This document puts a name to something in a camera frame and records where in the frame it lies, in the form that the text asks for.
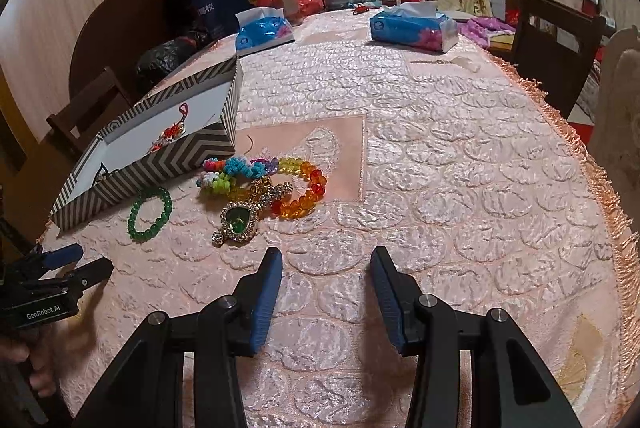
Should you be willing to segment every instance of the orange fringe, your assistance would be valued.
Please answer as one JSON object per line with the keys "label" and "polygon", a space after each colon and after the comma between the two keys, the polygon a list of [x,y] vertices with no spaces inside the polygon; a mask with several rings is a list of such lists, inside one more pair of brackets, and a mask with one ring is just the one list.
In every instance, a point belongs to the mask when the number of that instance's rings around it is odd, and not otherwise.
{"label": "orange fringe", "polygon": [[558,110],[545,101],[546,93],[538,88],[538,82],[524,80],[512,64],[496,58],[487,51],[484,53],[513,84],[527,93],[551,127],[558,132],[560,137],[564,138],[569,151],[580,163],[589,188],[600,205],[613,246],[613,267],[616,273],[622,325],[619,358],[621,379],[614,414],[610,419],[610,423],[614,424],[622,417],[631,403],[631,399],[625,397],[625,391],[630,384],[629,381],[636,363],[640,360],[638,234],[630,234],[628,227],[631,225],[632,219],[627,217],[620,207],[620,196],[607,179],[607,172],[599,167],[595,159],[587,152],[587,147],[580,140],[575,129],[562,118]]}

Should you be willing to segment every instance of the green bead bracelet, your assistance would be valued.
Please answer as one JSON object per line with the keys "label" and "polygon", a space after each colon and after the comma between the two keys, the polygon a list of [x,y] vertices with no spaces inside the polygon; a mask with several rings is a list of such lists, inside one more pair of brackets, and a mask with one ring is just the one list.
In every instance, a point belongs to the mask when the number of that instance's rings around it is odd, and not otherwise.
{"label": "green bead bracelet", "polygon": [[[142,203],[151,197],[160,197],[164,202],[164,211],[156,218],[156,221],[145,231],[136,231],[136,219],[138,218],[138,212]],[[140,192],[138,198],[133,202],[131,207],[131,213],[127,222],[127,231],[129,236],[134,242],[146,242],[151,240],[158,234],[162,227],[169,221],[171,211],[174,208],[174,204],[171,202],[171,195],[169,192],[158,186],[158,188],[145,188]]]}

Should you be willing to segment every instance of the tissue packet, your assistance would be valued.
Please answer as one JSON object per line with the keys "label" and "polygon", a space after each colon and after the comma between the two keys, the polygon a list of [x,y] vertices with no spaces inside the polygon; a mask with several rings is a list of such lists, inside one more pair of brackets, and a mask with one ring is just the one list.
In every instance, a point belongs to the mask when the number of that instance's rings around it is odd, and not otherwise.
{"label": "tissue packet", "polygon": [[282,9],[256,7],[236,15],[240,32],[236,36],[238,57],[293,42],[293,27]]}
{"label": "tissue packet", "polygon": [[428,51],[447,52],[458,43],[458,24],[436,14],[433,2],[405,2],[369,20],[371,38]]}

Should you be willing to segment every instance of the quilted tablecloth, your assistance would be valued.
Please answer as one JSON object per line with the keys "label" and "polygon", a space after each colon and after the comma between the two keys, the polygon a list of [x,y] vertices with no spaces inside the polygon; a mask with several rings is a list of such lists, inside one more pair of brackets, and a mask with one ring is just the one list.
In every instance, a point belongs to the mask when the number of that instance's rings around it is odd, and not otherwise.
{"label": "quilted tablecloth", "polygon": [[[513,69],[463,38],[445,55],[371,42],[369,18],[318,15],[295,43],[241,59],[238,151],[321,167],[326,198],[308,217],[267,217],[247,245],[214,248],[223,203],[201,196],[194,174],[166,185],[170,222],[144,244],[127,235],[130,202],[64,235],[49,229],[46,248],[79,242],[86,260],[114,263],[79,316],[57,324],[73,412],[148,313],[200,310],[277,246],[285,268],[266,346],[238,361],[248,425],[404,426],[415,361],[383,329],[367,273],[376,245],[455,308],[508,310],[583,426],[625,411],[637,391],[639,268],[605,174]],[[224,40],[172,79],[232,53]],[[145,203],[140,219],[160,207]],[[185,426],[192,366],[187,357]],[[461,426],[469,373],[463,354]]]}

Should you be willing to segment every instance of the blue tissue package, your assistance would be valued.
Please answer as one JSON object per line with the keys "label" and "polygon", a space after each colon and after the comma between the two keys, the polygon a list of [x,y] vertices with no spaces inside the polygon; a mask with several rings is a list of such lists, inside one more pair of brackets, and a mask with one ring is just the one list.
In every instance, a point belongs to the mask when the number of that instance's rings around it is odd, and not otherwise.
{"label": "blue tissue package", "polygon": [[445,15],[421,18],[380,12],[369,23],[371,38],[379,42],[444,53],[458,43],[458,24]]}
{"label": "blue tissue package", "polygon": [[236,37],[236,52],[244,56],[293,41],[293,30],[285,18],[265,16],[242,27]]}

